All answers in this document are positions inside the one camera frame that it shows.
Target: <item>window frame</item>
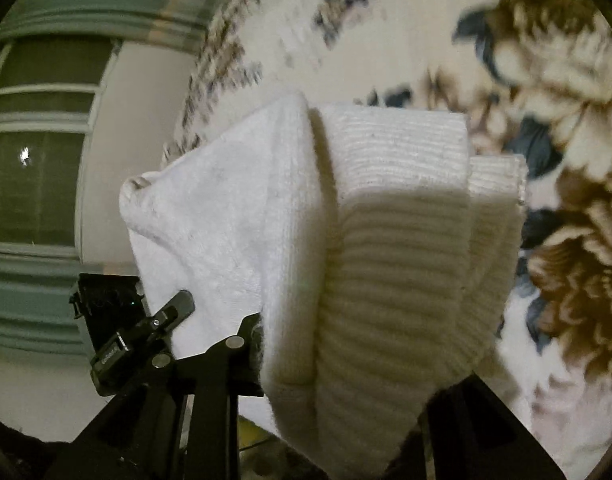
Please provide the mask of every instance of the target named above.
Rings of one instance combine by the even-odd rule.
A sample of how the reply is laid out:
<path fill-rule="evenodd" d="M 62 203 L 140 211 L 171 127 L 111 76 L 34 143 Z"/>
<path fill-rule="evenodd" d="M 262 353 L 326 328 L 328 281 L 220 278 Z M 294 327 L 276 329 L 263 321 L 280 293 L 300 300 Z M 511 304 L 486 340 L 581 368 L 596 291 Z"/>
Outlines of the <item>window frame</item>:
<path fill-rule="evenodd" d="M 0 254 L 10 256 L 42 257 L 58 260 L 81 261 L 81 229 L 82 210 L 85 188 L 86 164 L 92 142 L 92 134 L 99 113 L 102 96 L 106 91 L 108 79 L 117 62 L 122 42 L 109 38 L 112 43 L 111 53 L 97 85 L 94 84 L 61 84 L 46 83 L 32 85 L 18 85 L 0 88 L 0 95 L 29 92 L 84 92 L 94 94 L 88 114 L 61 113 L 61 112 L 10 112 L 0 114 L 5 116 L 0 122 L 0 133 L 7 132 L 65 132 L 83 134 L 84 140 L 81 149 L 80 167 L 77 177 L 73 246 L 53 246 L 24 243 L 0 242 Z M 0 73 L 6 59 L 12 50 L 15 41 L 7 42 L 0 51 Z"/>

